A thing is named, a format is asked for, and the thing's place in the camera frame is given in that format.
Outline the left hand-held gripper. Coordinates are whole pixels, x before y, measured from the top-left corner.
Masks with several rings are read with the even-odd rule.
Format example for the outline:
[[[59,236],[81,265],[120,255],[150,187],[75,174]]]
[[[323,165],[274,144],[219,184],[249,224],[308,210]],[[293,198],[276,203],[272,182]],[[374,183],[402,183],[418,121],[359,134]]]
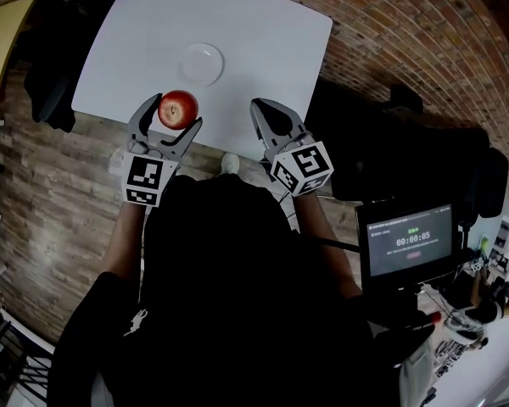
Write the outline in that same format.
[[[169,181],[174,177],[183,154],[202,127],[203,119],[195,119],[173,141],[161,140],[150,148],[148,130],[158,109],[161,93],[147,99],[130,118],[127,126],[128,149],[122,161],[121,191],[124,202],[143,206],[159,206]]]

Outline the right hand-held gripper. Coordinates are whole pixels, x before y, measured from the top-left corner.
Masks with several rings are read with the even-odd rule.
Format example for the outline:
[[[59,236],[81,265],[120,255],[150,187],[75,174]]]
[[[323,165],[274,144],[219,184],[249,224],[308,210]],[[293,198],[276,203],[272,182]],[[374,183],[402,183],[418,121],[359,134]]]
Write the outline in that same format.
[[[294,140],[305,132],[295,111],[277,101],[257,98],[250,102],[249,112],[258,138],[269,153],[274,153],[269,160],[272,179],[292,197],[314,192],[327,183],[334,168],[322,142],[307,135],[279,151],[281,139]]]

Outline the red apple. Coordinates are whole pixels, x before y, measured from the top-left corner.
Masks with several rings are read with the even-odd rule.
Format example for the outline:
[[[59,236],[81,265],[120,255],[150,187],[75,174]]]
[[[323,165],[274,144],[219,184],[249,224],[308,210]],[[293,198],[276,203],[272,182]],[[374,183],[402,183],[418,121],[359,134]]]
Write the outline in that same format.
[[[199,105],[190,92],[175,90],[167,92],[158,107],[159,121],[171,130],[184,130],[198,117]]]

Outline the white plate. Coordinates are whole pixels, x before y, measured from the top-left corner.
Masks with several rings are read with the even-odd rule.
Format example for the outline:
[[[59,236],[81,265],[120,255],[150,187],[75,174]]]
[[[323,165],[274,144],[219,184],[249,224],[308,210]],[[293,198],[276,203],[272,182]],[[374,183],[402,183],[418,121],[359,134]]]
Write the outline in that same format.
[[[223,69],[221,51],[205,42],[187,45],[178,61],[179,78],[189,86],[210,86],[220,78]]]

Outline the person's right forearm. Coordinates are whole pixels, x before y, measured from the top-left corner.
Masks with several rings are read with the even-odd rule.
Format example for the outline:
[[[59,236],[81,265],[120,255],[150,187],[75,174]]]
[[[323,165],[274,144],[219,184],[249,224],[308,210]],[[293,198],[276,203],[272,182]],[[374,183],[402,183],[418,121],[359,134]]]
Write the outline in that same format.
[[[344,250],[337,247],[338,239],[318,197],[313,192],[294,197],[294,210],[300,232],[316,243],[341,294],[347,299],[361,296],[362,291],[355,282],[350,261]]]

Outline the person's left forearm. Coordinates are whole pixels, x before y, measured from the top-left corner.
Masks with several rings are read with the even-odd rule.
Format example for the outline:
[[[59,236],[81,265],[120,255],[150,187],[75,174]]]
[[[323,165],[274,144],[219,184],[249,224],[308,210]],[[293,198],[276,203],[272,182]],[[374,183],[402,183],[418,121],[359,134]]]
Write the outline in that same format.
[[[130,284],[139,285],[143,225],[146,207],[124,202],[103,257],[103,272],[110,272]]]

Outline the person's right white shoe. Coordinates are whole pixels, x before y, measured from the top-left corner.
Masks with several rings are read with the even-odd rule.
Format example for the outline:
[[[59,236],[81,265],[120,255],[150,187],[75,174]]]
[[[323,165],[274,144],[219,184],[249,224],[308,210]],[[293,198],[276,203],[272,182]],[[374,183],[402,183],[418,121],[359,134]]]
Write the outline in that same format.
[[[221,160],[222,175],[237,175],[240,170],[240,159],[235,153],[225,153]]]

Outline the black office chair with jacket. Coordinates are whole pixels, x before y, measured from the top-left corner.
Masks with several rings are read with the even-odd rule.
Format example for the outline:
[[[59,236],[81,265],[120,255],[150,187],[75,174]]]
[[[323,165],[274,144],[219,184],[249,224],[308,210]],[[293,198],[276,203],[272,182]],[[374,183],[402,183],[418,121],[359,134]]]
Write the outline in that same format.
[[[333,162],[337,200],[447,201],[458,204],[464,221],[503,210],[509,162],[487,131],[446,125],[404,85],[393,84],[380,103],[320,79],[305,123]]]

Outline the person's black clothing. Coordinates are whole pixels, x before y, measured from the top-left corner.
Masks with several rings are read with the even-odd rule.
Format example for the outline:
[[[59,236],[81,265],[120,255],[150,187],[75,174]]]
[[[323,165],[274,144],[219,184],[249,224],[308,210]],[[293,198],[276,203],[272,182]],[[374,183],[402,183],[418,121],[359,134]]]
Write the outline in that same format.
[[[390,345],[316,243],[236,175],[175,178],[143,225],[139,285],[103,272],[58,341],[48,407],[399,407]]]

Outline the black monitor screen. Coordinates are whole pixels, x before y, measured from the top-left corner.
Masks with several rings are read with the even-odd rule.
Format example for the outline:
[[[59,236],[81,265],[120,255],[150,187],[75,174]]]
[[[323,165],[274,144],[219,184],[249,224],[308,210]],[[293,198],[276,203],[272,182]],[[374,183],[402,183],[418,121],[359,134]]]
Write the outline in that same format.
[[[368,203],[355,208],[355,217],[365,295],[430,281],[458,265],[460,233],[450,203]]]

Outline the black metal rack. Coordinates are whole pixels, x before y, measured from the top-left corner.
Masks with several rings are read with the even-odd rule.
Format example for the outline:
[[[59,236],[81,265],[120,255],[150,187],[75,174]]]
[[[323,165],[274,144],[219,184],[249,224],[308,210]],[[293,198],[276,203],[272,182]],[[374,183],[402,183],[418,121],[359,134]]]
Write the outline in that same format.
[[[0,309],[0,392],[46,407],[54,346]]]

